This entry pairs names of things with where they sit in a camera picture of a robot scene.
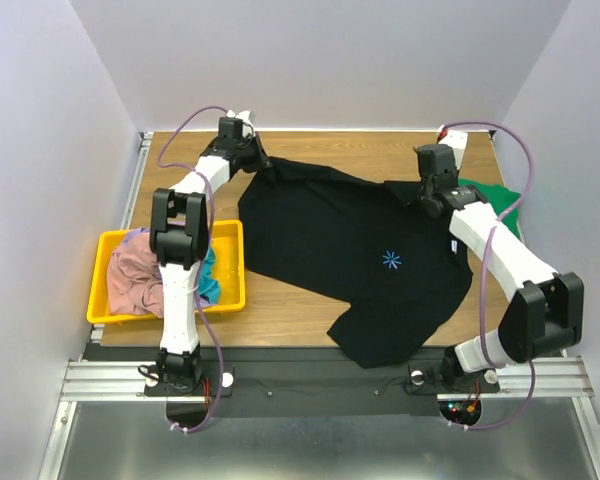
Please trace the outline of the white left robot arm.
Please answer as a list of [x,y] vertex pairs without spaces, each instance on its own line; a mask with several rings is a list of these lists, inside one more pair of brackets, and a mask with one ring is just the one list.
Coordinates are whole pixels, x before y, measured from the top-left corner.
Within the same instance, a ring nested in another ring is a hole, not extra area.
[[239,171],[254,173],[271,166],[249,110],[230,110],[218,121],[216,137],[189,172],[152,197],[150,248],[163,285],[163,333],[160,349],[189,356],[199,346],[195,291],[210,245],[216,191]]

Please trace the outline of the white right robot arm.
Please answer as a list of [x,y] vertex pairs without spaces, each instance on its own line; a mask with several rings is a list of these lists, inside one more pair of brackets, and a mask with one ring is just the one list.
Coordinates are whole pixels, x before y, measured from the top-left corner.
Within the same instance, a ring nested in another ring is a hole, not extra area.
[[421,177],[420,203],[434,218],[449,222],[451,235],[492,274],[509,305],[498,327],[446,349],[440,366],[443,384],[462,390],[476,372],[522,364],[581,341],[584,283],[561,274],[533,254],[499,219],[474,186],[458,182],[455,149],[444,143],[416,148]]

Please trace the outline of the teal t shirt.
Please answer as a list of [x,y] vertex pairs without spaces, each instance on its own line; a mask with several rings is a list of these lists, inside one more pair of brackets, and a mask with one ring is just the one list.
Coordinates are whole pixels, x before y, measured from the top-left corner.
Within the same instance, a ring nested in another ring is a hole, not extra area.
[[204,305],[217,305],[222,293],[220,283],[213,274],[215,264],[215,252],[212,247],[209,247],[197,281],[198,294]]

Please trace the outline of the pink t shirt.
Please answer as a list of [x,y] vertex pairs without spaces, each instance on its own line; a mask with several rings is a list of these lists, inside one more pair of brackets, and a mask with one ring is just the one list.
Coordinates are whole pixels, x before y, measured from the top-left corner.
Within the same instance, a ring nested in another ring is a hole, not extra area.
[[107,267],[107,293],[112,315],[164,315],[162,278],[149,233],[120,243]]

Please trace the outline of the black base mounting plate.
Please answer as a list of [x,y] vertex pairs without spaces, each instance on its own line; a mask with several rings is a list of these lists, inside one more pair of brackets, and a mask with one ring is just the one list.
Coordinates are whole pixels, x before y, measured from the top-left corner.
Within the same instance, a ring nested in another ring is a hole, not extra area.
[[169,420],[194,426],[213,418],[328,417],[399,415],[433,416],[449,412],[475,417],[480,373],[444,380],[442,349],[425,348],[411,361],[363,369],[335,348],[227,348],[217,361],[212,348],[202,351],[202,378],[158,382],[150,363],[134,360],[146,379],[145,393],[202,396],[200,403],[153,400],[166,407]]

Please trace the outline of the black t shirt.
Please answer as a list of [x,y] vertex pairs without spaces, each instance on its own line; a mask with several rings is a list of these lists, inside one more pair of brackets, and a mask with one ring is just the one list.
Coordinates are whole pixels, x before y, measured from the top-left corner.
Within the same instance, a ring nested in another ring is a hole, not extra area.
[[473,276],[466,247],[419,191],[275,158],[238,202],[247,268],[346,302],[328,334],[359,366],[403,363],[456,312]]

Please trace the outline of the aluminium frame rail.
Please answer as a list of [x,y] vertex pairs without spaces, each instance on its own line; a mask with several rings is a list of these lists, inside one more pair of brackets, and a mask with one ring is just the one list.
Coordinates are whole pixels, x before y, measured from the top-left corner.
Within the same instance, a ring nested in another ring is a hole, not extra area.
[[[175,401],[200,403],[198,395],[145,393],[146,379],[135,361],[71,362],[65,372],[61,400],[64,402]],[[535,377],[522,365],[509,365],[495,371],[496,385],[480,388],[482,399],[523,399],[529,392],[535,398],[592,398],[593,386],[584,361],[575,357],[549,357],[534,361]]]

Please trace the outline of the lavender t shirt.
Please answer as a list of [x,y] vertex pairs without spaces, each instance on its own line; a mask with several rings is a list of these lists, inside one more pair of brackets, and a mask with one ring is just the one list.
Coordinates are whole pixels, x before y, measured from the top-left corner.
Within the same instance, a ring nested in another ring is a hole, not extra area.
[[124,235],[124,237],[121,241],[121,244],[126,245],[130,241],[132,241],[135,237],[142,235],[142,234],[148,234],[149,232],[150,232],[150,229],[147,227],[139,227],[139,228],[131,229],[131,230],[127,231],[126,234]]

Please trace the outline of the yellow plastic bin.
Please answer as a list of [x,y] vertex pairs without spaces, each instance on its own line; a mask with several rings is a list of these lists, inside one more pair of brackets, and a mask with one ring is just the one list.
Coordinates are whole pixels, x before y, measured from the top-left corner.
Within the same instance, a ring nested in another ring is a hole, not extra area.
[[[113,315],[110,313],[106,273],[110,257],[129,230],[106,231],[100,235],[96,251],[86,319],[91,324],[121,324],[157,320],[153,314]],[[209,314],[242,311],[246,304],[246,274],[243,225],[237,220],[216,220],[212,231],[212,249],[216,262],[212,277],[219,282],[221,295],[215,305],[207,306]]]

